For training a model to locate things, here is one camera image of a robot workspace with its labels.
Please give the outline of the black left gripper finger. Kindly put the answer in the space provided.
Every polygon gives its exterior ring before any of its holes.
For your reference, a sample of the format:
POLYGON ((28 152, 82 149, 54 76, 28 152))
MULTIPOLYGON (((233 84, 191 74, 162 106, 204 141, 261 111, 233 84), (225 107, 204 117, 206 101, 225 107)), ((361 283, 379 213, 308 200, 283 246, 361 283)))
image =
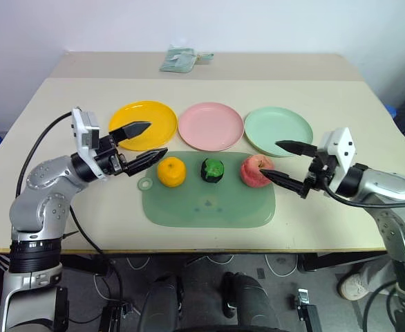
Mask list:
POLYGON ((150 126, 151 123, 148 121, 135 121, 109 131, 109 135, 115 142, 122 142, 123 140, 130 140, 141 135, 150 126))
POLYGON ((122 164, 122 171, 128 176, 138 174, 160 161, 167 152, 167 148, 146 151, 138 155, 135 159, 124 162, 122 164))

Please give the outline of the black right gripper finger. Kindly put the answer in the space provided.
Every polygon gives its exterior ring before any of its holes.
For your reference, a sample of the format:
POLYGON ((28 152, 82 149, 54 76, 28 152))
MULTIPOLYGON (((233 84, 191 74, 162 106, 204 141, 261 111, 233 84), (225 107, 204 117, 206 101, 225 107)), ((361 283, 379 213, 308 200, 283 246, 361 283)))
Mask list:
POLYGON ((315 157, 317 152, 316 146, 294 140, 276 141, 275 145, 298 156, 315 157))
POLYGON ((307 197, 308 192, 310 191, 310 188, 305 181, 301 182, 294 180, 293 178, 290 178, 288 174, 271 169, 262 169, 261 173, 274 184, 295 192, 303 199, 307 197))

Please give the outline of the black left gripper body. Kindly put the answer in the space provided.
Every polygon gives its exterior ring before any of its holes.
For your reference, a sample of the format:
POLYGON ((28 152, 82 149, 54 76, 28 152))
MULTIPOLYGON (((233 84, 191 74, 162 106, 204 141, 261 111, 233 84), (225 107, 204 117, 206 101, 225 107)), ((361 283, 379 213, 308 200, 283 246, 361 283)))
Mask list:
POLYGON ((127 161, 117 150, 119 143, 126 139, 127 135, 124 132, 111 132, 100 138, 94 159, 105 175, 128 174, 127 161))

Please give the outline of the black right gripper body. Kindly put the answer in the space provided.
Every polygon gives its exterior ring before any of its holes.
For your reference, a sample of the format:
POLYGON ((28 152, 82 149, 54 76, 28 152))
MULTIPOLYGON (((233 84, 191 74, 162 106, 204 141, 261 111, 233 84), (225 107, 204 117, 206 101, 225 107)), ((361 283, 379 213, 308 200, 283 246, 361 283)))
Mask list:
POLYGON ((304 154, 312 157, 312 162, 308 168, 308 173, 304 180, 304 192, 310 190, 325 190, 330 183, 338 166, 338 159, 334 155, 329 155, 325 151, 317 148, 305 148, 304 154))

